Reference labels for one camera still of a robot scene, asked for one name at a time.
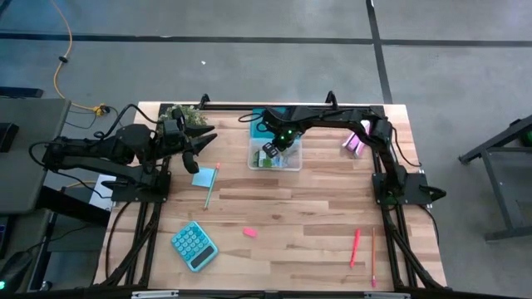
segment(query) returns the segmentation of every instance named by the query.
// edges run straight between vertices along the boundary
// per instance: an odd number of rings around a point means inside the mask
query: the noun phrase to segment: teal calculator
[[[188,223],[170,241],[192,272],[201,270],[218,254],[218,248],[196,221]]]

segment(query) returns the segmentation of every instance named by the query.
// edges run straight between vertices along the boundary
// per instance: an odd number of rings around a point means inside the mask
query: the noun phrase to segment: wood plank
[[[159,106],[160,102],[139,104],[153,119]],[[404,154],[417,163],[406,107],[384,107],[397,128]],[[176,155],[170,161],[170,196],[162,208],[150,288],[300,291],[390,291],[393,288],[381,211],[373,198],[370,180],[373,162],[369,148],[360,159],[354,159],[340,149],[349,131],[316,128],[302,138],[301,171],[251,170],[247,165],[249,124],[237,121],[249,112],[203,113],[216,127],[214,132],[218,137],[196,160],[201,166],[211,168],[221,163],[211,203],[204,211],[208,190],[190,184],[192,175]],[[135,123],[154,128],[138,113]],[[416,171],[401,157],[399,160],[409,171]],[[119,208],[113,209],[110,225]],[[427,271],[445,285],[431,219],[418,207],[404,209],[412,250]],[[111,244],[111,270],[118,266],[131,245],[138,210],[139,204],[132,203],[116,226]],[[199,273],[191,272],[170,246],[172,236],[190,220],[198,221],[219,248],[219,256]],[[244,236],[244,228],[256,229],[258,236]],[[362,230],[362,237],[355,267],[351,269],[348,263],[357,228]],[[377,289],[371,287],[373,228],[377,235]],[[404,257],[396,250],[405,282]],[[104,253],[105,248],[96,282],[105,277]],[[140,257],[135,279],[139,278],[142,261]]]

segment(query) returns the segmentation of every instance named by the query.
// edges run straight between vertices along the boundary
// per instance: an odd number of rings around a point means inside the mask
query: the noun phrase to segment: calculator screen
[[[207,257],[209,257],[212,252],[214,252],[213,247],[208,246],[202,253],[199,254],[197,258],[194,259],[194,261],[190,263],[190,265],[192,265],[194,268],[198,267]]]

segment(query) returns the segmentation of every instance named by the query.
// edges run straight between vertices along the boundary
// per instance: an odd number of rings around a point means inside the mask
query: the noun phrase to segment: plastic bin
[[[279,153],[269,161],[266,153],[262,151],[263,145],[271,142],[271,139],[253,138],[249,140],[248,147],[248,167],[252,170],[274,170],[274,171],[299,171],[303,166],[303,151],[301,140],[295,140],[293,145],[284,152]]]

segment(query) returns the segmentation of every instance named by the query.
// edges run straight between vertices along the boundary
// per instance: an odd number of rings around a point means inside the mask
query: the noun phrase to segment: gray floor
[[[77,33],[371,37],[363,0],[57,2]],[[532,39],[530,1],[373,2],[382,38]],[[0,30],[65,32],[45,0],[13,0]],[[66,42],[0,40],[0,85],[38,87],[45,97],[55,97],[52,76],[66,47]],[[384,47],[383,52],[393,103],[407,105],[430,183],[448,192],[434,214],[449,286],[531,297],[532,238],[484,242],[484,233],[503,228],[495,197],[483,164],[463,166],[456,157],[531,113],[532,48]],[[373,46],[359,45],[75,42],[60,82],[76,102],[118,108],[139,100],[198,100],[205,92],[213,100],[320,102],[334,90],[341,102],[383,102]],[[89,124],[90,118],[71,115],[69,121]],[[131,121],[132,114],[126,118]],[[66,127],[63,133],[89,137],[111,122],[103,118],[91,131]],[[47,183],[70,182],[49,177]]]

